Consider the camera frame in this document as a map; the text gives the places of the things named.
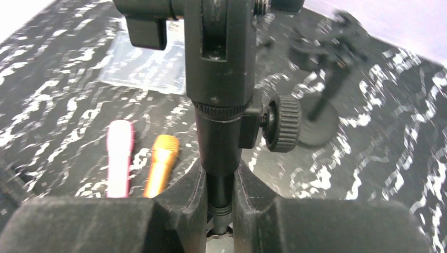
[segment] black knob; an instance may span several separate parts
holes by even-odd
[[[271,152],[287,153],[295,148],[301,129],[301,106],[291,95],[270,98],[260,126]]]

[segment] gold microphone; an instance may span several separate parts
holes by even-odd
[[[156,138],[152,146],[152,163],[144,197],[153,198],[166,188],[179,148],[179,139],[174,136],[162,134]]]

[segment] black and white patterned surface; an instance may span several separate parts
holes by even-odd
[[[328,20],[302,11],[324,31]],[[257,54],[256,86],[318,92],[324,72],[305,73],[287,59],[296,20],[273,13],[260,35],[275,39]],[[115,87],[97,80],[121,18],[109,0],[57,1],[0,45],[0,168],[12,168],[39,197],[105,196],[105,135],[116,119],[133,122],[132,196],[141,196],[157,135],[182,151],[171,182],[198,157],[193,106],[186,96]],[[259,137],[244,159],[285,197],[386,199],[407,205],[436,252],[447,244],[447,70],[379,41],[333,104],[341,125],[323,148],[268,152]],[[0,216],[10,212],[0,205]]]

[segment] camera stand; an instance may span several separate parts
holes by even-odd
[[[325,145],[337,134],[338,112],[330,100],[339,92],[356,64],[367,61],[363,53],[368,33],[351,14],[336,13],[328,34],[296,26],[290,40],[290,60],[304,71],[326,70],[326,84],[321,96],[313,94],[300,100],[303,126],[299,141],[308,146]]]
[[[285,199],[241,159],[259,128],[270,151],[291,151],[302,120],[293,97],[274,95],[263,108],[254,89],[256,24],[269,2],[114,2],[135,46],[164,49],[166,19],[184,18],[200,159],[153,199],[27,201],[0,236],[2,252],[204,253],[207,239],[223,236],[235,252],[428,252],[398,203]]]

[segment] clear plastic sheet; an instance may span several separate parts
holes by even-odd
[[[164,51],[134,47],[127,31],[117,32],[99,81],[164,94],[184,94],[183,21],[167,21],[167,27],[168,43]]]

